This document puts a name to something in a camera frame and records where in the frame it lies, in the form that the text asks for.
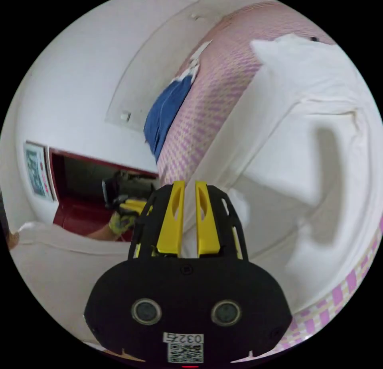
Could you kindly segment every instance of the printed number label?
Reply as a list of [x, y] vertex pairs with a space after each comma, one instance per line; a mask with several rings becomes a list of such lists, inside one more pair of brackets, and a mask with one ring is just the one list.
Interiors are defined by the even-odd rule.
[[203, 344], [203, 334], [179, 334], [164, 332], [163, 342], [175, 344]]

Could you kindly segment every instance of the white cloth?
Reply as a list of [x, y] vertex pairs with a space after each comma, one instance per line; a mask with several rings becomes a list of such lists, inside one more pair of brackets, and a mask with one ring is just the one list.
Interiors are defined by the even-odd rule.
[[373, 239], [383, 127], [338, 46], [287, 35], [251, 47], [263, 66], [186, 187], [183, 256], [196, 255], [194, 182], [206, 181], [243, 206], [250, 260], [297, 312], [338, 285]]
[[199, 70], [199, 56], [202, 54], [202, 52], [208, 47], [208, 45], [211, 43], [211, 41], [204, 42], [190, 57], [189, 65], [188, 67], [176, 78], [173, 78], [172, 82], [174, 81], [182, 81], [185, 77], [188, 75], [191, 75], [191, 84], [195, 81], [195, 78], [198, 74]]
[[109, 268], [128, 258], [130, 243], [98, 241], [56, 225], [27, 223], [10, 251], [32, 294], [62, 327], [99, 345], [83, 313], [92, 288]]

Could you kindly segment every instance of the camera lens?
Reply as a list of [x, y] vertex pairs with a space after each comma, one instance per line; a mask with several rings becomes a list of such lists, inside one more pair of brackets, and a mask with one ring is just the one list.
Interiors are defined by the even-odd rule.
[[211, 311], [212, 321], [220, 326], [231, 326], [241, 318], [241, 308], [232, 300], [218, 302]]
[[140, 324], [153, 325], [161, 318], [161, 308], [154, 300], [142, 298], [133, 304], [132, 316]]

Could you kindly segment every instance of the yellow glove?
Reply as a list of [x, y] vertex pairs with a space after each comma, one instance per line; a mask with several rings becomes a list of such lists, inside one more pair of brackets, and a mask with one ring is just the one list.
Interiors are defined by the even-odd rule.
[[131, 228], [134, 225], [135, 220], [135, 216], [129, 215], [121, 217], [117, 212], [115, 212], [109, 221], [109, 228], [115, 235], [119, 236]]

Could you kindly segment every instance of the blue cloth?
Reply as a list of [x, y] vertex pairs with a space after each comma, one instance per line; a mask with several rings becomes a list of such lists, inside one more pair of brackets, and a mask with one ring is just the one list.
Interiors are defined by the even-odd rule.
[[166, 136], [192, 86], [192, 76], [173, 81], [157, 98], [146, 117], [144, 134], [156, 162]]

